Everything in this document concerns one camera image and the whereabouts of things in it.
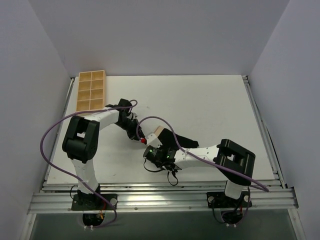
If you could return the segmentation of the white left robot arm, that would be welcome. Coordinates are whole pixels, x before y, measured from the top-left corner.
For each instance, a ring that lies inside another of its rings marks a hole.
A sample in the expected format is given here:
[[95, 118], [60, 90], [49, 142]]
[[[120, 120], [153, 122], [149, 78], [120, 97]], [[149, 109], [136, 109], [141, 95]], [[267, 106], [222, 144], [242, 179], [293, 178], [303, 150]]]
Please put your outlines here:
[[76, 176], [81, 178], [78, 181], [78, 198], [90, 210], [97, 209], [101, 203], [100, 185], [93, 164], [100, 131], [115, 124], [126, 131], [130, 140], [139, 141], [145, 137], [132, 108], [131, 101], [121, 99], [116, 105], [106, 105], [102, 110], [85, 116], [72, 116], [69, 121], [62, 150], [71, 159]]

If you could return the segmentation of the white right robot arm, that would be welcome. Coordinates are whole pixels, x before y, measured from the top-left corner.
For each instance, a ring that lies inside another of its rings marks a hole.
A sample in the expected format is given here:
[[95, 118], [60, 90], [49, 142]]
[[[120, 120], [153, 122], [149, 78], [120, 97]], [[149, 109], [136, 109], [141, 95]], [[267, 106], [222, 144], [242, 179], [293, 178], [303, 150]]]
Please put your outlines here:
[[222, 139], [217, 145], [203, 148], [160, 149], [150, 147], [149, 161], [159, 168], [176, 173], [187, 168], [211, 167], [213, 164], [226, 178], [223, 203], [234, 206], [240, 201], [245, 186], [250, 186], [248, 178], [253, 176], [256, 155], [229, 139]]

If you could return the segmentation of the black underwear with beige waistband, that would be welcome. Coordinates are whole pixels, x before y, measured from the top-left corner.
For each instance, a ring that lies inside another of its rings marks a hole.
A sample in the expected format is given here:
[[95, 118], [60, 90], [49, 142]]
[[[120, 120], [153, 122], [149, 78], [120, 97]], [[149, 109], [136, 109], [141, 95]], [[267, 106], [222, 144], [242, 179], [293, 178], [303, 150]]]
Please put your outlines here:
[[160, 142], [160, 144], [156, 145], [156, 148], [158, 149], [179, 150], [180, 148], [176, 143], [176, 140], [182, 148], [193, 149], [199, 147], [199, 143], [196, 140], [192, 140], [178, 134], [174, 136], [170, 129], [167, 129], [163, 126], [158, 126], [153, 133]]

